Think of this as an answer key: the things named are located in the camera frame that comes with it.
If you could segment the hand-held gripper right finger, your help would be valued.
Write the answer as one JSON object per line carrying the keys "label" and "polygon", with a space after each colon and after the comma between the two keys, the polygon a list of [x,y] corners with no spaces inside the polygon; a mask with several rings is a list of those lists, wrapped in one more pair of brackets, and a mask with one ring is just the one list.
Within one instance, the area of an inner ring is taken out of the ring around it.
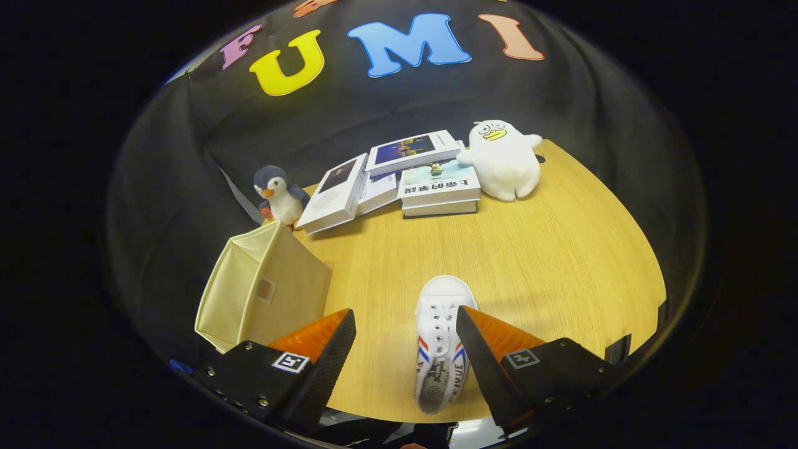
{"label": "hand-held gripper right finger", "polygon": [[570,338],[547,342],[473,307],[456,332],[491,417],[505,435],[542,431],[607,394],[618,369]]}

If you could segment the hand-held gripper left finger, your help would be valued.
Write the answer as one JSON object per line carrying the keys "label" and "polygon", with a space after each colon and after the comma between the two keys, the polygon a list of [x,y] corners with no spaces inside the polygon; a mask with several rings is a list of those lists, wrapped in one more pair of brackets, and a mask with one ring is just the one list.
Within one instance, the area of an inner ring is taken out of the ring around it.
{"label": "hand-held gripper left finger", "polygon": [[190,377],[243,415],[306,435],[319,420],[356,338],[342,309],[268,344],[245,340]]}

